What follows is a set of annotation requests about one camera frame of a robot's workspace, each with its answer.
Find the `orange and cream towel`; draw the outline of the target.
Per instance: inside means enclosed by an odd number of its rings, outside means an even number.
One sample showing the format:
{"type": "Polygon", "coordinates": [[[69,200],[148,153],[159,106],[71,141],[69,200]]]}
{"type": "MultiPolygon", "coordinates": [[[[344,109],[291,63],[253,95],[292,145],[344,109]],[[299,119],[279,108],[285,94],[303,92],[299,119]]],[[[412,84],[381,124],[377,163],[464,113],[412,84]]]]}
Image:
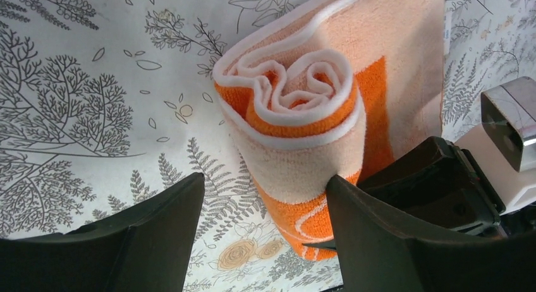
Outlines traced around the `orange and cream towel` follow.
{"type": "Polygon", "coordinates": [[[307,260],[334,252],[326,186],[441,134],[444,0],[308,0],[229,49],[212,76],[269,214],[307,260]]]}

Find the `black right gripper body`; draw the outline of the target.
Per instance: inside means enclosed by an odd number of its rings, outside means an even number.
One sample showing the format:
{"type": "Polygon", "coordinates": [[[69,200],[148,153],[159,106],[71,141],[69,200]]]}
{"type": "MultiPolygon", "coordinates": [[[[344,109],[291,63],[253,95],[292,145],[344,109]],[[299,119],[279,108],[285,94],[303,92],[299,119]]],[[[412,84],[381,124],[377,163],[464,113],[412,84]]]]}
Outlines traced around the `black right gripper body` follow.
{"type": "Polygon", "coordinates": [[[502,214],[504,204],[468,149],[430,137],[359,190],[427,223],[484,238],[512,238],[535,250],[535,202],[502,214]]]}

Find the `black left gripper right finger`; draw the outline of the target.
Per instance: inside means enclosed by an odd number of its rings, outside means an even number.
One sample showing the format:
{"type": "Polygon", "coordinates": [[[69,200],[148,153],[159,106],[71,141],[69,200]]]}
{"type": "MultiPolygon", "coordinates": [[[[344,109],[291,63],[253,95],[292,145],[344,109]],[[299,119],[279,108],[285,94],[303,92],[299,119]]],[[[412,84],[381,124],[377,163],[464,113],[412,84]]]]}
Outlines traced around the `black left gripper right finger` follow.
{"type": "Polygon", "coordinates": [[[413,217],[335,176],[327,203],[346,291],[534,291],[535,233],[492,239],[413,217]]]}

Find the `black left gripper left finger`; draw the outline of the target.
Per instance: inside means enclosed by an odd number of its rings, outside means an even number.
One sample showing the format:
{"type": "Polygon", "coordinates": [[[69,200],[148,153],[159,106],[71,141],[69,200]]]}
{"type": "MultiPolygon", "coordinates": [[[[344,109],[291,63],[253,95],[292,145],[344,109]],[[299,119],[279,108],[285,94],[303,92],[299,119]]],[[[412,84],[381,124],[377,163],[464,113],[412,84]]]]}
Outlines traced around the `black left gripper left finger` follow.
{"type": "Polygon", "coordinates": [[[193,173],[69,233],[1,240],[2,291],[181,291],[205,193],[193,173]]]}

